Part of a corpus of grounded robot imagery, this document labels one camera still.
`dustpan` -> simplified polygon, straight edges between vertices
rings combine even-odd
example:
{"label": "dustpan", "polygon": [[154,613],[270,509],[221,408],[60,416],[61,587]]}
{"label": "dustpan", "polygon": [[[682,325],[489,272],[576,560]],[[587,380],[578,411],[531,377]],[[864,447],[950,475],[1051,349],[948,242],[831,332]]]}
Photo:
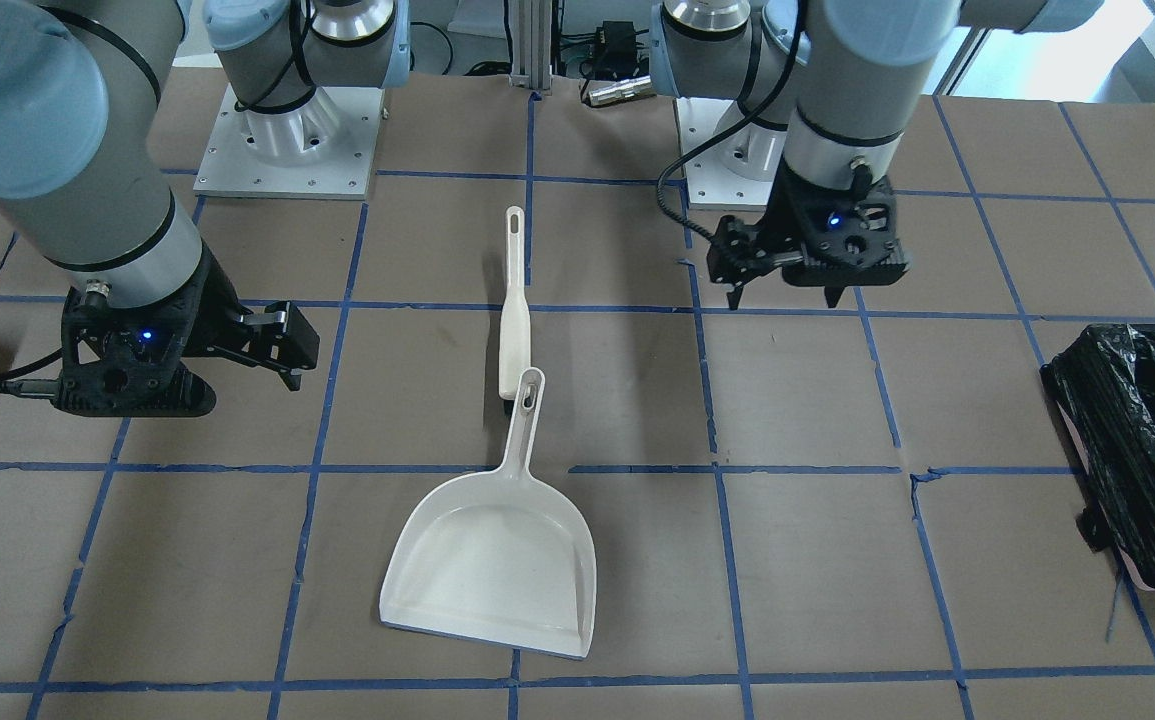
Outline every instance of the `dustpan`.
{"label": "dustpan", "polygon": [[582,659],[595,629],[595,543],[578,507],[528,473],[545,376],[519,377],[498,469],[418,503],[381,582],[381,623]]}

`white mounting plate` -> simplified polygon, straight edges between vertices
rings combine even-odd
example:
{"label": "white mounting plate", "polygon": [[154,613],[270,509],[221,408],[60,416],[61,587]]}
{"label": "white mounting plate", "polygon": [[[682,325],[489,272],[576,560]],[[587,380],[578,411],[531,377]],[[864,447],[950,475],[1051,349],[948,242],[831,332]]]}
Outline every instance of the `white mounting plate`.
{"label": "white mounting plate", "polygon": [[[714,138],[720,119],[732,101],[711,101],[709,97],[679,97],[675,114],[679,123],[679,154]],[[695,210],[762,211],[768,203],[773,181],[752,181],[724,168],[718,156],[720,147],[691,161],[683,172],[688,178],[688,205]]]}
{"label": "white mounting plate", "polygon": [[194,191],[208,196],[307,196],[315,200],[366,200],[372,181],[377,133],[381,129],[385,90],[374,87],[325,88],[345,117],[349,135],[333,155],[315,164],[281,168],[252,151],[240,133],[234,91],[226,86],[217,123],[208,136]]}

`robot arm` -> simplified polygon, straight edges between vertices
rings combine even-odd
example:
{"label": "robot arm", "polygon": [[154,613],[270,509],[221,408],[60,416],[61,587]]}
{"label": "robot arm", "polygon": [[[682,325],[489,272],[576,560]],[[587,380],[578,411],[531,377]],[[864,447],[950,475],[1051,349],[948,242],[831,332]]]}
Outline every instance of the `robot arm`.
{"label": "robot arm", "polygon": [[147,154],[188,8],[0,0],[0,213],[70,279],[61,373],[0,374],[0,392],[77,415],[194,416],[216,396],[182,357],[269,368],[290,389],[315,368],[301,311],[240,304]]}
{"label": "robot arm", "polygon": [[[728,285],[729,307],[737,309],[746,284],[777,269],[789,284],[824,287],[830,306],[848,285],[897,282],[910,258],[897,238],[888,166],[952,29],[1065,31],[1100,6],[1101,0],[962,6],[960,0],[800,0],[797,6],[769,0],[761,17],[751,17],[746,0],[658,6],[653,77],[660,94],[736,97],[740,123],[720,136],[747,123],[787,132],[760,222],[747,225],[728,215],[715,232],[690,224],[711,244],[710,281]],[[795,25],[795,37],[803,32],[811,40],[804,67],[788,73],[789,82],[778,76],[791,68],[791,54],[800,61],[802,53],[788,42],[787,24]],[[783,86],[774,97],[765,90],[770,77]],[[759,106],[747,109],[760,97]]]}

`black trash bag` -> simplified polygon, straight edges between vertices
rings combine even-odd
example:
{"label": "black trash bag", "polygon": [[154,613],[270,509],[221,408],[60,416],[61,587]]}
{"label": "black trash bag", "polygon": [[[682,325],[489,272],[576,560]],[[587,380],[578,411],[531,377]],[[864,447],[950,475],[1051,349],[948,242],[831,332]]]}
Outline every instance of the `black trash bag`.
{"label": "black trash bag", "polygon": [[1089,325],[1040,373],[1088,452],[1086,491],[1097,507],[1080,529],[1088,539],[1104,520],[1109,541],[1155,588],[1155,325]]}

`white brush handle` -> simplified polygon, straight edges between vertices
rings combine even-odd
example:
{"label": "white brush handle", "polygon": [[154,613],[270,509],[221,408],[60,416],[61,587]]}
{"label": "white brush handle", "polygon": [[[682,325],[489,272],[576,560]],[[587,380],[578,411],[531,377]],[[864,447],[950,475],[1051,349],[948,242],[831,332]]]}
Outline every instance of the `white brush handle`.
{"label": "white brush handle", "polygon": [[519,376],[532,365],[532,326],[523,297],[523,210],[505,211],[505,302],[498,352],[498,395],[514,400]]}

